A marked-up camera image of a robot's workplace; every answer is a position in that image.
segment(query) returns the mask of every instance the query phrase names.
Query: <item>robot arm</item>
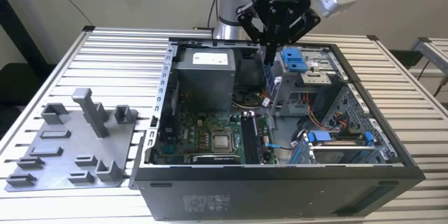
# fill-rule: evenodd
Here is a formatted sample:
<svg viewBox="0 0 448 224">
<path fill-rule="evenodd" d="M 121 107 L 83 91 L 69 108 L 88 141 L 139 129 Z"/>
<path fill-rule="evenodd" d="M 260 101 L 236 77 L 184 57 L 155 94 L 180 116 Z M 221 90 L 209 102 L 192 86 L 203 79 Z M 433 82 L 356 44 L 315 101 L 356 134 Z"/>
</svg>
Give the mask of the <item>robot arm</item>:
<svg viewBox="0 0 448 224">
<path fill-rule="evenodd" d="M 357 0 L 252 0 L 236 10 L 239 22 L 252 41 L 261 45 L 264 64 L 272 64 L 277 50 L 295 43 L 329 17 L 347 10 Z M 252 24 L 259 17 L 263 31 Z"/>
</svg>

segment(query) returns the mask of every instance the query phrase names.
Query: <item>metal rail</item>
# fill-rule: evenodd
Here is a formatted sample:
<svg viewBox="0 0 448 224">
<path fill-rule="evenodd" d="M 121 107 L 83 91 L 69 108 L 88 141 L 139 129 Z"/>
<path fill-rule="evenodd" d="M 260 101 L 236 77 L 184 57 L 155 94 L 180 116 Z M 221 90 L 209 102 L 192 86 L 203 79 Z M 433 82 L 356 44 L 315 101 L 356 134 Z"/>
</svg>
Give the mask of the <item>metal rail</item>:
<svg viewBox="0 0 448 224">
<path fill-rule="evenodd" d="M 0 220 L 32 223 L 152 223 L 151 212 L 137 190 L 117 188 L 49 190 L 8 193 L 5 177 L 25 153 L 43 119 L 48 102 L 79 109 L 71 99 L 73 90 L 89 87 L 93 101 L 105 108 L 128 104 L 139 110 L 132 143 L 139 143 L 155 105 L 156 88 L 169 37 L 209 38 L 209 31 L 96 28 L 83 32 L 53 74 L 0 141 Z M 337 44 L 361 83 L 427 180 L 391 201 L 365 219 L 325 219 L 319 223 L 448 223 L 448 116 L 379 41 L 367 36 L 308 35 L 303 42 Z M 127 175 L 131 174 L 136 146 L 131 146 Z M 296 223 L 273 220 L 269 223 Z M 263 223 L 263 221 L 239 221 Z"/>
</svg>

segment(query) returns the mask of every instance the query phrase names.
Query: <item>sticker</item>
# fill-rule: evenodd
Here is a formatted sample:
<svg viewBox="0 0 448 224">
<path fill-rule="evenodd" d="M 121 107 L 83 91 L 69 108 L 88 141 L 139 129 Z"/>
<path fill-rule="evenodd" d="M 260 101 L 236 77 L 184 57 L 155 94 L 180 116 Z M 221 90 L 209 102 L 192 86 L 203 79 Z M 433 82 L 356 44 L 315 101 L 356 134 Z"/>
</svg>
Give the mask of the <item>sticker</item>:
<svg viewBox="0 0 448 224">
<path fill-rule="evenodd" d="M 185 212 L 227 212 L 231 195 L 184 195 Z"/>
<path fill-rule="evenodd" d="M 319 67 L 319 64 L 316 62 L 313 62 L 313 61 L 308 61 L 307 63 L 312 67 Z"/>
<path fill-rule="evenodd" d="M 261 105 L 267 107 L 269 105 L 269 102 L 271 102 L 269 98 L 265 98 Z"/>
<path fill-rule="evenodd" d="M 200 65 L 228 65 L 227 54 L 211 52 L 196 52 L 193 54 L 193 64 Z"/>
</svg>

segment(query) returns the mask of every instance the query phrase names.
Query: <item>blue latch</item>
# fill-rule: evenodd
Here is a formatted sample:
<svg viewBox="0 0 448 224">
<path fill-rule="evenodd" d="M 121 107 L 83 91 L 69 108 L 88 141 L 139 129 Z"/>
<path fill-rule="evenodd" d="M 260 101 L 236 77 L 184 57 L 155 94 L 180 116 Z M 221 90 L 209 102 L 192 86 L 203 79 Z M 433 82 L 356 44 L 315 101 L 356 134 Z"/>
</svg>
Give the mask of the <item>blue latch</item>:
<svg viewBox="0 0 448 224">
<path fill-rule="evenodd" d="M 333 141 L 329 135 L 329 132 L 327 131 L 312 131 L 308 133 L 308 140 L 309 142 L 317 141 Z"/>
<path fill-rule="evenodd" d="M 367 140 L 367 146 L 372 146 L 373 142 L 375 142 L 372 133 L 367 131 L 364 133 L 364 136 L 365 136 L 365 140 Z"/>
<path fill-rule="evenodd" d="M 308 66 L 297 48 L 284 48 L 281 53 L 283 61 L 291 72 L 307 72 Z"/>
</svg>

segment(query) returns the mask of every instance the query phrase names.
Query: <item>metal frame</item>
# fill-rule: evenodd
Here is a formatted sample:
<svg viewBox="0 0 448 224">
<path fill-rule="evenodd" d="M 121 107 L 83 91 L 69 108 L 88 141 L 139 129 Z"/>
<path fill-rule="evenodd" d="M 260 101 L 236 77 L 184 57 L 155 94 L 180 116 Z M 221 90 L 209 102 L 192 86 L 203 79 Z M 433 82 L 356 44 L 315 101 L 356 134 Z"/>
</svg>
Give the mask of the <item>metal frame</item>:
<svg viewBox="0 0 448 224">
<path fill-rule="evenodd" d="M 448 76 L 448 39 L 419 38 L 412 50 L 421 52 L 444 75 Z"/>
<path fill-rule="evenodd" d="M 28 62 L 36 77 L 44 82 L 51 74 L 51 68 L 8 0 L 0 0 L 0 25 L 19 49 L 23 58 Z"/>
<path fill-rule="evenodd" d="M 127 176 L 129 176 L 136 158 L 135 145 L 139 144 L 143 136 L 141 131 L 149 125 L 155 99 L 155 61 L 160 62 L 168 37 L 175 36 L 211 38 L 211 31 L 96 28 L 92 32 L 81 33 L 7 136 L 0 141 L 0 188 L 5 185 L 3 179 L 5 174 L 9 174 L 16 167 L 15 158 L 24 154 L 27 149 L 24 144 L 35 137 L 36 133 L 32 130 L 41 125 L 39 114 L 43 107 L 40 105 L 47 101 L 59 101 L 72 106 L 64 96 L 71 94 L 72 88 L 81 85 L 93 86 L 93 91 L 96 90 L 99 94 L 93 100 L 117 105 L 125 96 L 129 106 L 140 107 L 137 129 L 127 163 Z M 283 219 L 275 222 L 447 223 L 445 110 L 440 109 L 440 104 L 432 101 L 415 78 L 411 78 L 404 68 L 399 67 L 400 63 L 395 62 L 387 49 L 367 36 L 311 34 L 301 41 L 339 45 L 359 75 L 361 85 L 369 92 L 384 118 L 424 171 L 427 180 L 365 218 L 329 218 L 317 221 Z M 413 101 L 424 101 L 428 108 L 415 108 Z M 49 219 L 55 219 L 57 223 L 72 223 L 73 218 L 84 218 L 89 223 L 105 221 L 108 223 L 129 221 L 157 223 L 153 221 L 139 190 L 129 190 L 127 186 L 128 180 L 121 187 L 107 189 L 51 190 L 32 193 L 7 193 L 0 190 L 1 219 L 27 219 L 45 223 L 52 222 Z M 76 208 L 60 208 L 61 204 Z"/>
</svg>

